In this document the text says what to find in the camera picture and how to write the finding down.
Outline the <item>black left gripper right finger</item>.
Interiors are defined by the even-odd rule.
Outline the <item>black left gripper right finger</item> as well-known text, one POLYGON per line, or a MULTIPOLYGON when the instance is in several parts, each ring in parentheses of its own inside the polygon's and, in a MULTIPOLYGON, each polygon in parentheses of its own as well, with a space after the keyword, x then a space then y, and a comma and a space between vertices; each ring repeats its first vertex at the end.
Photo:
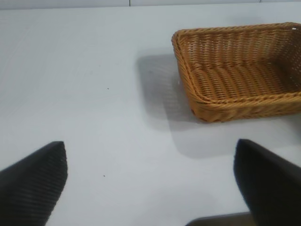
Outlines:
POLYGON ((301 169, 248 139, 237 142, 233 171, 258 226, 301 224, 301 169))

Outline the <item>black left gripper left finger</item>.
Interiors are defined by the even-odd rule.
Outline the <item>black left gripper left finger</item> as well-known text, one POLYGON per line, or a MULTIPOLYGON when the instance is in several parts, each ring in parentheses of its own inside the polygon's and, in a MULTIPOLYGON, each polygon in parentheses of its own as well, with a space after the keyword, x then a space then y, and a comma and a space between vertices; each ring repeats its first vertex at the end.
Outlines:
POLYGON ((51 142, 0 172, 0 224, 44 226, 68 178, 63 141, 51 142))

